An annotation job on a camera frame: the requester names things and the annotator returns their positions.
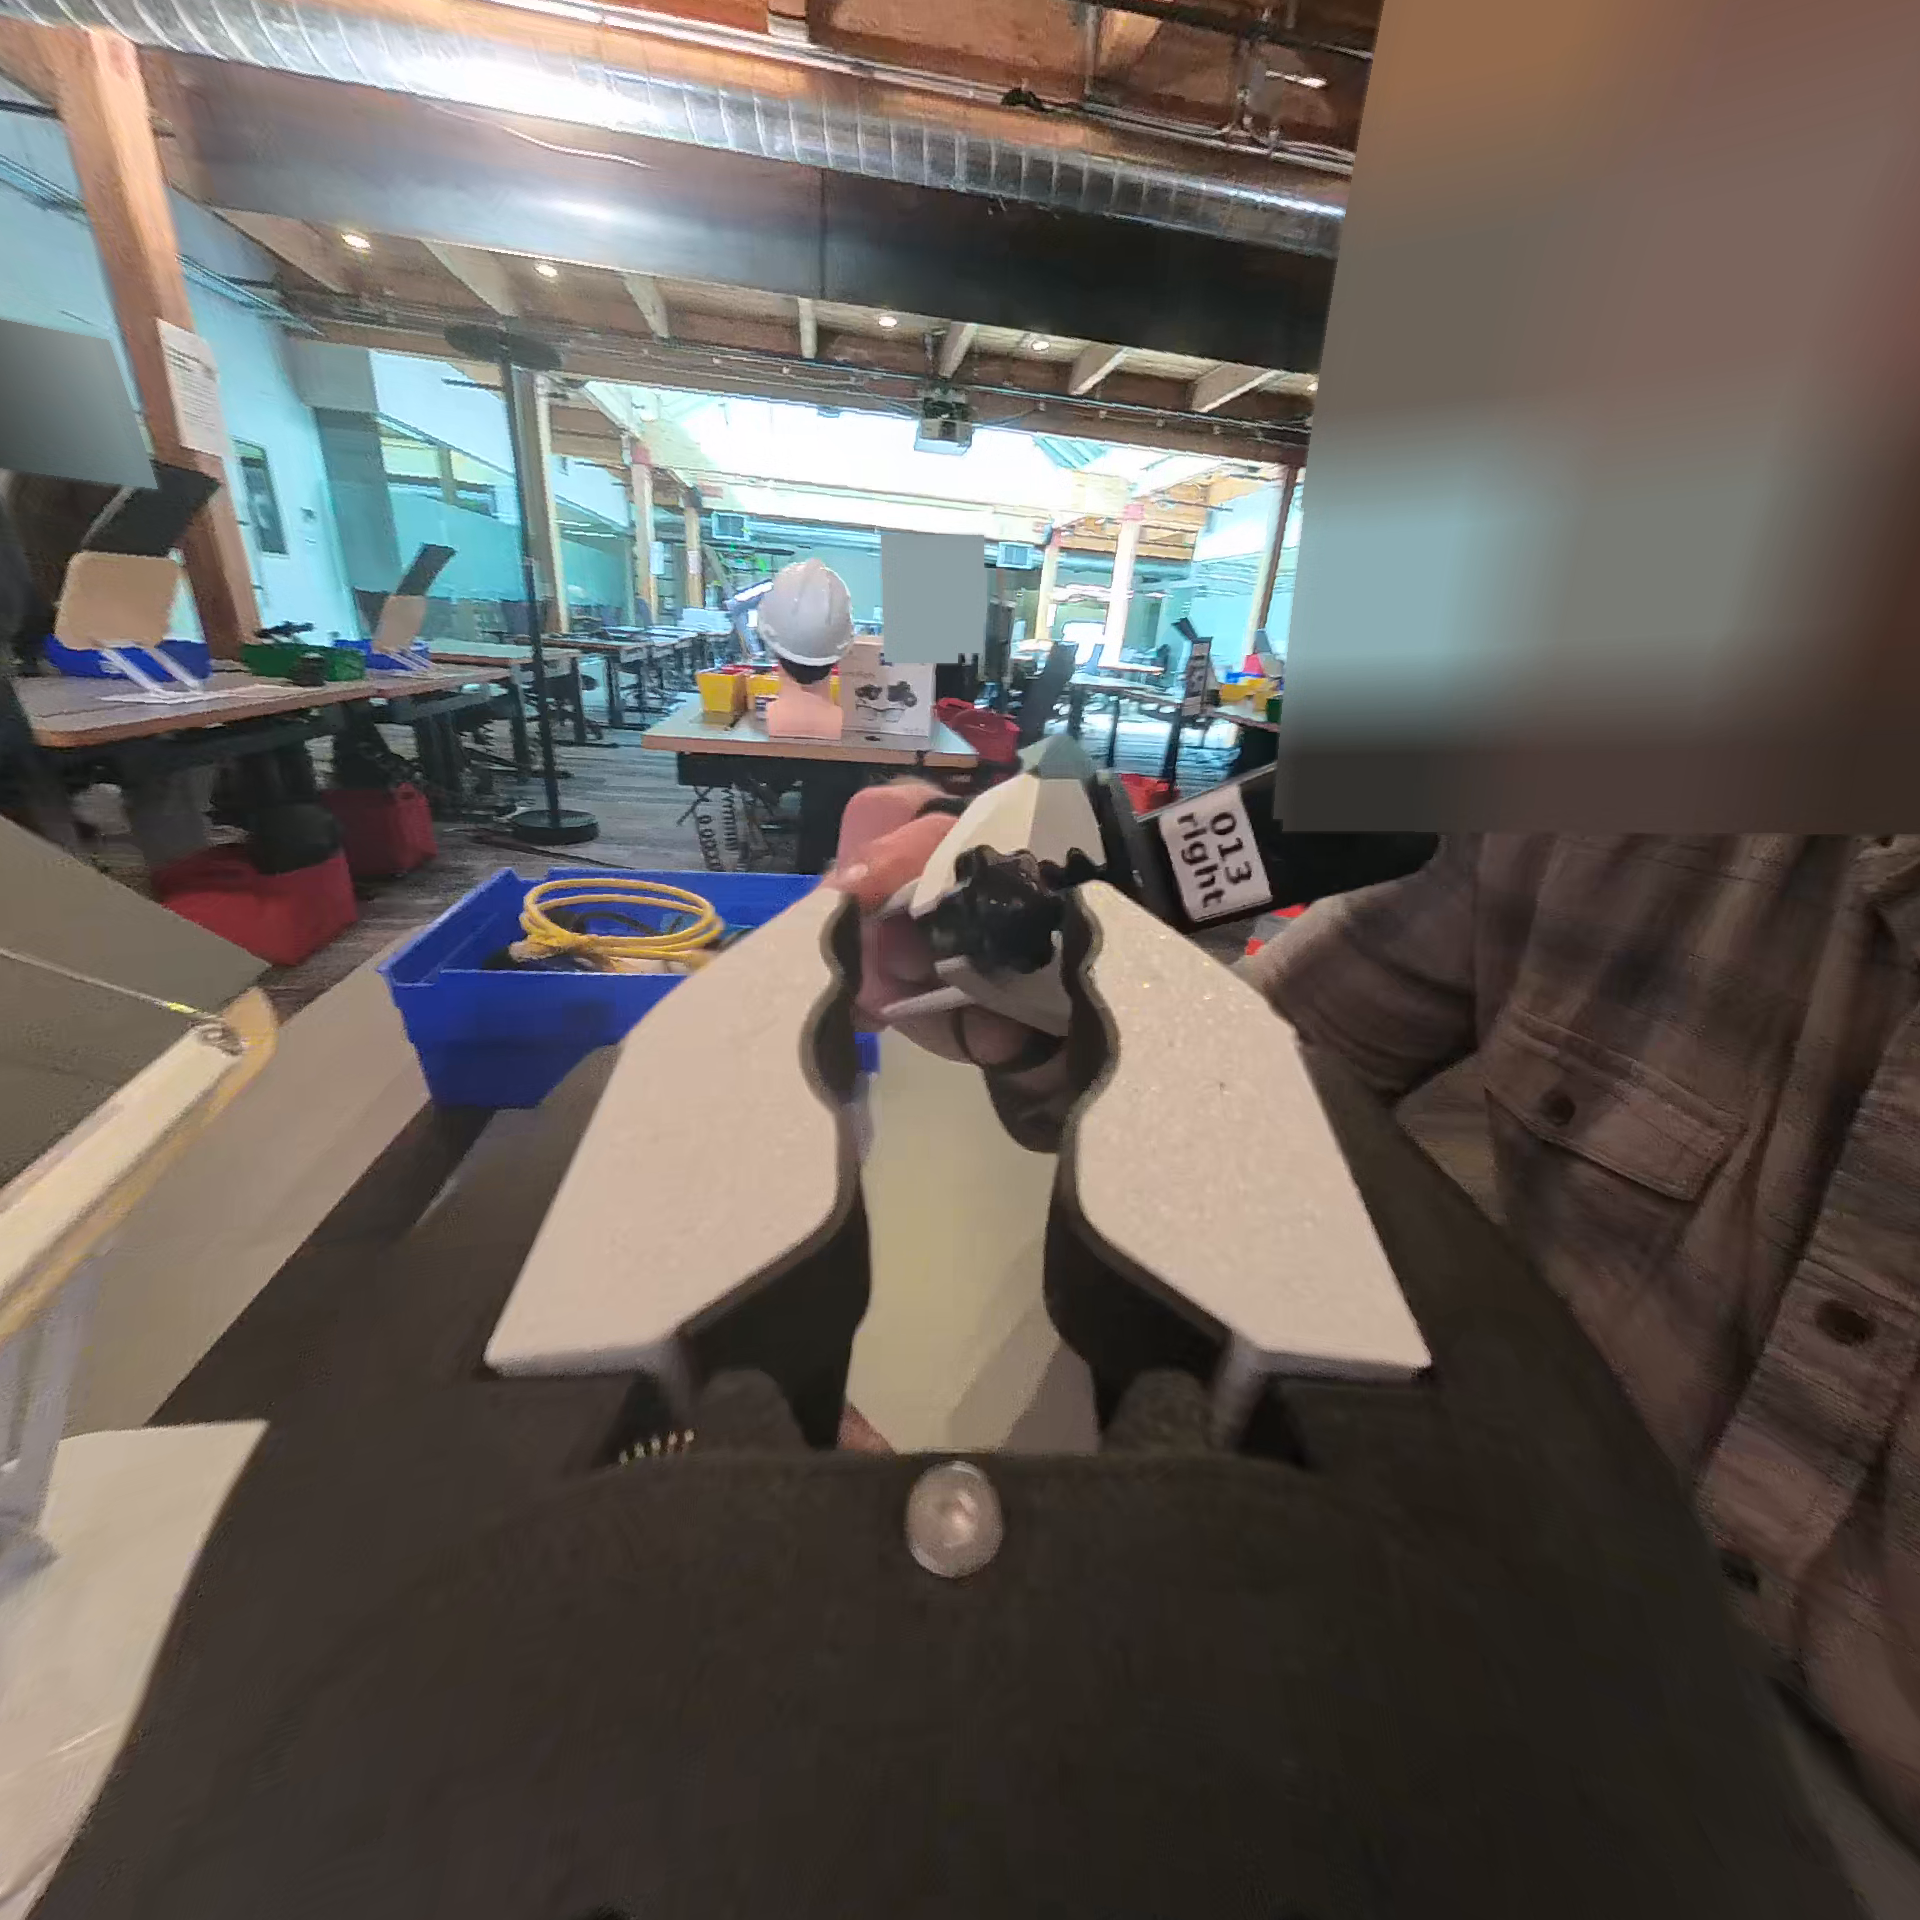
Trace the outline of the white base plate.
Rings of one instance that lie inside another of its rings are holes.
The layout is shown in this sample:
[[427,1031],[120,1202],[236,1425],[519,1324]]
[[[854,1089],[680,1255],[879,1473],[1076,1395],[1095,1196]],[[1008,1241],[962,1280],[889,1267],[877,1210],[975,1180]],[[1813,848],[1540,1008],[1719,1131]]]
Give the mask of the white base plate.
[[34,1916],[100,1798],[190,1577],[267,1425],[84,1432],[3,1552],[0,1911]]

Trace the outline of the person's right hand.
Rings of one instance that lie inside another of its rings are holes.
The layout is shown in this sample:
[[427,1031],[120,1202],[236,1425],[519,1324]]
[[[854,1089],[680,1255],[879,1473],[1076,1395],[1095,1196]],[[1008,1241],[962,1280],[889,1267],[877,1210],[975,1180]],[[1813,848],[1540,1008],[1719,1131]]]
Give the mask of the person's right hand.
[[827,885],[861,909],[861,1016],[889,1027],[934,1058],[968,1065],[992,1091],[1000,1127],[1038,1157],[1055,1157],[1072,1107],[1072,1072],[1059,1035],[992,1008],[897,1015],[934,993],[929,935],[902,909],[925,863],[948,840],[954,806],[920,779],[861,790],[840,829]]

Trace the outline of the silver ventilation duct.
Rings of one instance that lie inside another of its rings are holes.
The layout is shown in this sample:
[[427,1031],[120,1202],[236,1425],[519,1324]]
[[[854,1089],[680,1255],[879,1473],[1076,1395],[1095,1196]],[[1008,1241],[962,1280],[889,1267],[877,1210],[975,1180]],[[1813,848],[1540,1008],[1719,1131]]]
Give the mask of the silver ventilation duct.
[[1008,107],[920,70],[754,49],[734,26],[618,26],[591,3],[158,0],[130,3],[120,34],[170,57],[1285,253],[1330,257],[1349,211],[1349,176],[1316,160],[1066,101]]

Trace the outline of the small blue bin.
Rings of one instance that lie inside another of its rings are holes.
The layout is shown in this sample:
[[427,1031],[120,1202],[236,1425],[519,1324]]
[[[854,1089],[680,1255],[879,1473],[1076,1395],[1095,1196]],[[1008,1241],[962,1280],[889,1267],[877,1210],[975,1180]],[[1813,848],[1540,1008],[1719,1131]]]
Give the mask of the small blue bin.
[[211,677],[211,654],[202,640],[158,640],[158,645],[104,645],[104,649],[76,649],[46,640],[46,665],[59,677],[89,680],[130,680],[130,688],[183,688],[198,693]]

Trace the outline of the blue plastic bin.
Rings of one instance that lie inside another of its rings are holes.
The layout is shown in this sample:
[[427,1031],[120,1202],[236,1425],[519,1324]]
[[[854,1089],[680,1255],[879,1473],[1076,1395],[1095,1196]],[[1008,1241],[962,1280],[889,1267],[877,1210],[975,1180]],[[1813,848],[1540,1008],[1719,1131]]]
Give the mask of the blue plastic bin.
[[680,971],[609,971],[583,956],[518,956],[529,893],[556,927],[650,940],[719,916],[719,943],[770,927],[800,901],[812,877],[698,877],[556,864],[544,877],[496,870],[378,963],[427,1096],[445,1112],[529,1112],[583,1055],[618,1047],[652,1015]]

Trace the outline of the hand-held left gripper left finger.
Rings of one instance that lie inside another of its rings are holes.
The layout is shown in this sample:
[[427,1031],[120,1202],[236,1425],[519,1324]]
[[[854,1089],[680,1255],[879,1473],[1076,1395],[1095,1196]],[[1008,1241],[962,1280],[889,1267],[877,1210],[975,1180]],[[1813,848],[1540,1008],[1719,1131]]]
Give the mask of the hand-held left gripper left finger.
[[872,1308],[858,963],[858,901],[807,893],[633,1027],[487,1371],[650,1380],[680,1426],[712,1375],[759,1371],[812,1448],[841,1440]]

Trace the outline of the white stand bracket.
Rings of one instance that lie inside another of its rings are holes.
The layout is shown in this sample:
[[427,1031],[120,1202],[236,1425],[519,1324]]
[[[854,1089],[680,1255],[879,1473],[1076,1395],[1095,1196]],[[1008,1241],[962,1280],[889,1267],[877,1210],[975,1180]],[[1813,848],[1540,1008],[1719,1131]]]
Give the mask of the white stand bracket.
[[3,1289],[0,1308],[0,1558],[36,1538],[49,1501],[71,1387],[100,1289],[100,1247]]

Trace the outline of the white product box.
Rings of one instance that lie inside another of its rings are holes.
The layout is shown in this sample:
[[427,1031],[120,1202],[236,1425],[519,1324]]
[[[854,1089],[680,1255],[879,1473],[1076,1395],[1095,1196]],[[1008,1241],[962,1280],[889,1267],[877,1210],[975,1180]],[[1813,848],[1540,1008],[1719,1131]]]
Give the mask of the white product box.
[[934,665],[892,665],[877,635],[858,635],[840,657],[841,733],[889,746],[929,746]]

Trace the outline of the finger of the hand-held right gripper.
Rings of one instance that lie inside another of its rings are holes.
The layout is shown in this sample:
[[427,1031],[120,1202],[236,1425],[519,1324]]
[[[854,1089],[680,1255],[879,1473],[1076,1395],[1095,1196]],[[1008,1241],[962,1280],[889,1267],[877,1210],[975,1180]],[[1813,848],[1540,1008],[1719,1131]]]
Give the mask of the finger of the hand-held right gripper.
[[968,954],[877,954],[877,1023],[906,1042],[1046,1035],[1072,1023],[1066,954],[1039,967],[992,967]]
[[929,796],[910,822],[934,822],[944,840],[925,853],[915,877],[906,877],[882,901],[879,923],[915,923],[954,885],[954,855],[962,848],[1028,848],[1038,855],[1066,863],[1085,853],[1109,877],[1109,840],[1095,813],[1095,763],[1072,735],[1039,735],[1023,752],[1016,773],[960,796]]

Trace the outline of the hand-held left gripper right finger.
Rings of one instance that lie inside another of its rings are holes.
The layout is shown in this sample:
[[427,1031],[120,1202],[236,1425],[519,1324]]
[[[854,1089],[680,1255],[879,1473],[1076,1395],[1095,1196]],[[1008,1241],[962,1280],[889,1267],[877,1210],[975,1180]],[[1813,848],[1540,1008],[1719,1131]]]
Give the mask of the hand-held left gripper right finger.
[[1421,1380],[1426,1336],[1293,1027],[1104,882],[1067,898],[1066,992],[1046,1311],[1095,1426],[1162,1371],[1197,1380],[1220,1448],[1277,1380]]

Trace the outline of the grey-topped wooden board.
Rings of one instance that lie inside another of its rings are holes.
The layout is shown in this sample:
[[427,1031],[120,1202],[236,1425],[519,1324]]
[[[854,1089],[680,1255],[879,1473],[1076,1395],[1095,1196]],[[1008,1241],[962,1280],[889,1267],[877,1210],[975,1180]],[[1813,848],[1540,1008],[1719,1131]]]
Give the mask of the grey-topped wooden board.
[[276,1055],[264,963],[3,825],[0,1289],[100,1247]]

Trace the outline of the small black spring part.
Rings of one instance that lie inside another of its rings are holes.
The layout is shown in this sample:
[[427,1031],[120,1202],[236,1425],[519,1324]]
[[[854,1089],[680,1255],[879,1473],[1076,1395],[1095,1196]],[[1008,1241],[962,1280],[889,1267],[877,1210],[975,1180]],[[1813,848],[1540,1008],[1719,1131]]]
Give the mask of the small black spring part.
[[944,985],[1055,992],[1066,971],[1067,893],[1104,882],[1085,853],[1066,863],[1028,848],[962,848],[954,885],[925,914],[925,943]]

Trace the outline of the long wooden desk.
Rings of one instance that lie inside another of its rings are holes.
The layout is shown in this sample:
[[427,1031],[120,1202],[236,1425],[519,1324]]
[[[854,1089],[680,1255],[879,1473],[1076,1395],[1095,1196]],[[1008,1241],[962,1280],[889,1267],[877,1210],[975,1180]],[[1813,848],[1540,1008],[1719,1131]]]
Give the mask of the long wooden desk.
[[198,693],[152,695],[132,680],[3,680],[3,822],[84,853],[80,792],[115,782],[149,864],[211,848],[211,773],[267,763],[354,723],[431,729],[492,708],[507,670],[371,672],[335,688],[284,688],[218,672]]

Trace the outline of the red storage box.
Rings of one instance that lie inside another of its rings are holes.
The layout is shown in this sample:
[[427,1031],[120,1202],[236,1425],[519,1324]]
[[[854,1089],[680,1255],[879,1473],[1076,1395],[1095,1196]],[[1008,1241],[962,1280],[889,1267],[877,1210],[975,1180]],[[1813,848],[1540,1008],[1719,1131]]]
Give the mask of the red storage box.
[[329,790],[348,882],[401,882],[436,863],[431,806],[415,782]]
[[248,848],[206,848],[152,870],[152,898],[267,967],[293,967],[361,923],[345,853],[267,877]]

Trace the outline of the person's plaid shirt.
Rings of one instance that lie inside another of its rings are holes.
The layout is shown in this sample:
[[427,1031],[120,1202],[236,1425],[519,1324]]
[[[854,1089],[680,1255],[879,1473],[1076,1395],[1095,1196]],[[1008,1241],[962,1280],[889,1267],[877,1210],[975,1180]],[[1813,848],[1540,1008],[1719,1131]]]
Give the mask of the person's plaid shirt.
[[1917,1768],[1917,832],[1448,848],[1508,1224],[1742,1616]]

